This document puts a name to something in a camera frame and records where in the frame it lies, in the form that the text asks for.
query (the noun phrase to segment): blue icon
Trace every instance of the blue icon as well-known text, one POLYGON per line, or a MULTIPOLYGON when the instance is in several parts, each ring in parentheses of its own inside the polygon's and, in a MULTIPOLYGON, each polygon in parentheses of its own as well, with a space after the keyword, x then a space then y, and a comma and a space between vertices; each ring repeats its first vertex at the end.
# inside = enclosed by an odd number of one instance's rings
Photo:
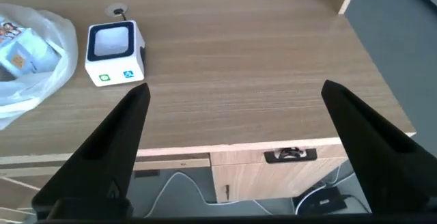
POLYGON ((124 74, 124 78, 131 78, 134 76, 134 72, 132 70, 125 71, 123 72, 123 74, 124 74))

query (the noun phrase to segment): black cable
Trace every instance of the black cable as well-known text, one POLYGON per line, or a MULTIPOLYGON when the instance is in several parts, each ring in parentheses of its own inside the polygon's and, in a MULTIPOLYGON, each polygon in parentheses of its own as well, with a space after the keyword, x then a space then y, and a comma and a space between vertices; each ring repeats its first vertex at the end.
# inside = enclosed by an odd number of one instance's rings
POLYGON ((115 14, 115 15, 120 15, 120 14, 121 14, 121 15, 123 16, 123 20, 127 20, 127 19, 126 19, 126 16, 124 16, 124 11, 123 11, 123 9, 115 9, 115 10, 114 10, 114 14, 115 14))
POLYGON ((344 194, 344 195, 342 195, 342 197, 343 197, 343 199, 348 199, 348 198, 355 199, 355 200, 356 200, 356 201, 361 205, 361 207, 363 207, 363 209, 364 209, 367 213, 370 214, 370 211, 367 209, 367 207, 362 203, 362 201, 361 201, 358 197, 355 197, 355 196, 353 196, 353 195, 349 195, 349 194, 344 194))

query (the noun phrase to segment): power adapter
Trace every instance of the power adapter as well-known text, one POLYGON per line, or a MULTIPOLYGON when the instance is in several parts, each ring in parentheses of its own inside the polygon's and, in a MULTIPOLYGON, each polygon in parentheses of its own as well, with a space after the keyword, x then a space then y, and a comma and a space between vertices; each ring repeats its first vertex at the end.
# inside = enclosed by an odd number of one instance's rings
MULTIPOLYGON (((308 195, 313 189, 309 189, 299 197, 293 198, 294 206, 308 195)), ((298 214, 328 214, 347 208, 346 203, 337 187, 323 188, 311 194, 299 207, 298 214)))

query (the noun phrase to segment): wooden desk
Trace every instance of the wooden desk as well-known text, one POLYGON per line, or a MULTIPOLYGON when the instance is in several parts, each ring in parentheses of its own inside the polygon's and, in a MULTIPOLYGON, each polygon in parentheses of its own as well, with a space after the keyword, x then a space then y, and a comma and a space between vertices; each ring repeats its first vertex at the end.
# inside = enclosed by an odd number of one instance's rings
POLYGON ((414 132, 348 21, 326 0, 6 2, 69 18, 80 53, 63 88, 0 132, 3 177, 26 183, 54 173, 138 84, 95 87, 84 69, 87 28, 115 20, 103 11, 116 2, 129 6, 127 17, 146 40, 152 99, 137 169, 212 167, 218 201, 299 195, 347 159, 320 95, 326 79, 414 132), (288 147, 316 148, 319 158, 269 165, 262 156, 288 147))

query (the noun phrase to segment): white device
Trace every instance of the white device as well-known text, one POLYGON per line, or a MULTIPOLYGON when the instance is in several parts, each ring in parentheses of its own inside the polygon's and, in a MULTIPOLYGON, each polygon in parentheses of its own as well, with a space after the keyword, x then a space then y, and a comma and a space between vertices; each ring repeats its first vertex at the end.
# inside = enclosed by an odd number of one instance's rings
POLYGON ((145 42, 134 20, 91 25, 85 69, 98 87, 144 79, 145 42))

